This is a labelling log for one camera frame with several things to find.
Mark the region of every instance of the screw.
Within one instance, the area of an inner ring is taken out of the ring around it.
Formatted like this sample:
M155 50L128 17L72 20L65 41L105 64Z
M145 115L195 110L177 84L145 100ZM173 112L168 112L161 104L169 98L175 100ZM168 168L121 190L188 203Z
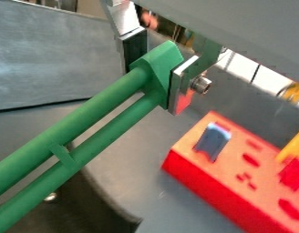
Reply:
M190 87L199 94L204 95L211 88L211 81L208 78L206 78L200 75L192 79Z

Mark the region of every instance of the red plastic part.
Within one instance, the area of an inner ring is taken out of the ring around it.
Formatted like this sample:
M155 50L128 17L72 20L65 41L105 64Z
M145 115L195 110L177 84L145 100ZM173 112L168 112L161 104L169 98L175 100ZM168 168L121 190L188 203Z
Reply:
M210 122L220 122L232 135L214 163L192 149ZM263 139L210 112L172 146L161 168L246 232L292 233L299 232L299 189L292 192L279 183L284 164L275 161L278 153Z
M280 183L292 191L299 189L299 159L294 158L288 165L279 172Z

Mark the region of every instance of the metal rod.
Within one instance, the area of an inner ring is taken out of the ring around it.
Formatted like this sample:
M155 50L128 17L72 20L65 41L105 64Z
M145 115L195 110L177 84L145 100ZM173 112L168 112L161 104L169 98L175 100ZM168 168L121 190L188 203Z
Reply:
M149 72L132 69L77 110L0 162L0 195L52 156L50 145L66 145L149 81Z
M61 162L33 181L33 183L0 207L0 232L20 220L37 206L46 195L72 177L77 170L117 140L129 128L155 109L161 95L152 91L97 131L97 133L72 151L77 168L66 167Z

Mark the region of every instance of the green bracket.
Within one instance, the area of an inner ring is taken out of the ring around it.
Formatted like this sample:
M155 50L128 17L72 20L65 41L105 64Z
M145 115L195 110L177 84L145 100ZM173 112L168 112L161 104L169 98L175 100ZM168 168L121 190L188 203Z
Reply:
M143 92L148 93L152 90L159 92L161 95L161 103L159 104L164 109L168 107L171 70L183 62L181 53L177 47L176 49L175 47L176 45L171 41L167 41L129 65L129 69L141 67L152 74L155 79L151 84L143 88Z

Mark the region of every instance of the gray metal panel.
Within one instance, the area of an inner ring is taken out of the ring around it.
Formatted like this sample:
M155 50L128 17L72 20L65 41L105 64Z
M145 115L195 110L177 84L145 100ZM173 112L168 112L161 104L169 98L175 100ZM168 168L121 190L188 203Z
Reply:
M0 109L93 96L120 74L105 21L0 1Z
M299 81L299 1L132 0Z

